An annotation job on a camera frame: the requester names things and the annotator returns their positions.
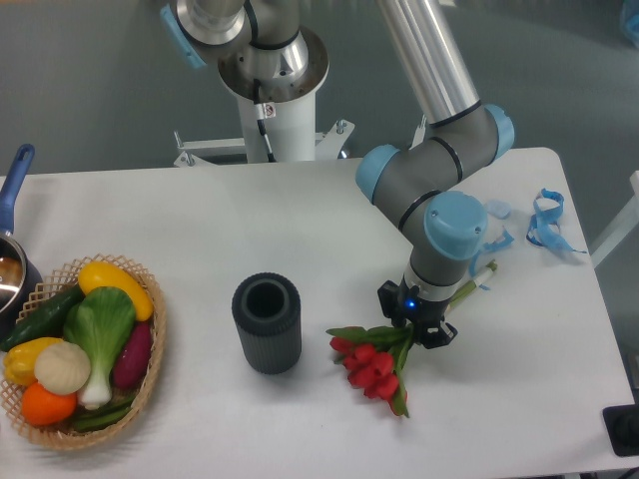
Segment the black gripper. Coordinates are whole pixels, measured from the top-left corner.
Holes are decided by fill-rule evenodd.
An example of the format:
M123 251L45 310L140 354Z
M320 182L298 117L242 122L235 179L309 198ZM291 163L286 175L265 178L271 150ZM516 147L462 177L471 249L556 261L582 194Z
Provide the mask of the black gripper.
M447 346L458 335L454 326L442 322L449 299L426 300L417 293L417 286L408 286L404 279L400 286L387 280L377 290L383 316L393 327L405 327L411 322L415 328L422 328L416 342L424 348Z

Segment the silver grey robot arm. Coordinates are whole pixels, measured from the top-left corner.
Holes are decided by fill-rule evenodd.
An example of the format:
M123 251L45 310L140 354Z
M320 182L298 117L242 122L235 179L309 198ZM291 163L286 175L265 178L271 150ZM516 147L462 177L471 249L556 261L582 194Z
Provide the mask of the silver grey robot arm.
M514 128L500 108L480 101L437 2L381 1L378 9L426 134L409 150L371 150L355 180L412 247L401 282L379 289L383 314L436 348L456 336L445 311L487 222L481 203L455 186L503 156ZM315 94L328 57L302 25L297 2L169 1L161 17L182 56L196 68L216 66L236 97L249 162L318 157Z

